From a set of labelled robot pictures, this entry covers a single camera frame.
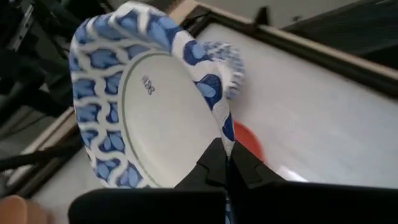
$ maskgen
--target red object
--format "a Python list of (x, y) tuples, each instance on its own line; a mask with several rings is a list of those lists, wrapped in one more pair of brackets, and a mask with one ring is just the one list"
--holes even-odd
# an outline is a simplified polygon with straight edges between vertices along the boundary
[(257, 136), (245, 125), (238, 121), (234, 121), (235, 138), (244, 147), (249, 149), (257, 158), (265, 162), (265, 157), (262, 154), (262, 146)]

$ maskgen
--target orange object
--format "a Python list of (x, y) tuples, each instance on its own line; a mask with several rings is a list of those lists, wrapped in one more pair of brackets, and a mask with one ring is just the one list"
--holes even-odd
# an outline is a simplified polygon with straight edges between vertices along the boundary
[(262, 154), (261, 143), (257, 136), (248, 127), (238, 121), (234, 121), (234, 129), (236, 140), (249, 149), (257, 158), (265, 162), (266, 158)]
[(8, 196), (0, 201), (1, 224), (47, 224), (48, 214), (36, 202), (20, 196)]

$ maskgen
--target plate center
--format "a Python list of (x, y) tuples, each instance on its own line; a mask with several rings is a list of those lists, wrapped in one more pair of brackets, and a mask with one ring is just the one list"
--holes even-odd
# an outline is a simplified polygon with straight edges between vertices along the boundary
[(220, 136), (216, 121), (176, 58), (147, 54), (127, 76), (122, 93), (127, 142), (152, 180), (174, 187)]

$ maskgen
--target black cable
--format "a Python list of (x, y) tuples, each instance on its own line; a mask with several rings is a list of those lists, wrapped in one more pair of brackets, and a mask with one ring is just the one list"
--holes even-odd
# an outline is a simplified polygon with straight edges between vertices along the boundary
[(44, 119), (45, 117), (47, 117), (47, 115), (42, 115), (42, 116), (36, 118), (34, 121), (31, 121), (29, 124), (27, 124), (27, 125), (25, 125), (25, 126), (19, 128), (19, 129), (15, 130), (15, 131), (10, 131), (10, 132), (4, 134), (3, 136), (0, 136), (0, 141), (5, 140), (5, 139), (7, 139), (7, 138), (9, 138), (9, 137), (11, 137), (11, 136), (13, 136), (13, 135), (15, 135), (15, 134), (17, 134), (17, 133), (23, 131), (23, 130), (25, 130), (25, 129), (31, 127), (31, 126), (34, 125), (35, 123), (38, 123), (39, 121), (41, 121), (42, 119)]

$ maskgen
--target black frame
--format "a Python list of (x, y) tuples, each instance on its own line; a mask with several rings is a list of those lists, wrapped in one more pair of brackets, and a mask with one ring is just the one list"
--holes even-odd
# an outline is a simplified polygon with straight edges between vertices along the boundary
[(389, 97), (398, 96), (398, 80), (381, 73), (370, 71), (359, 65), (352, 64), (340, 58), (319, 52), (313, 48), (292, 42), (278, 35), (259, 28), (257, 24), (247, 24), (230, 17), (218, 14), (209, 8), (197, 6), (181, 23), (181, 26), (196, 37), (208, 25), (221, 24), (232, 30), (247, 35), (253, 39), (282, 49), (290, 54), (322, 66), (332, 72), (354, 80), (366, 87), (377, 90)]

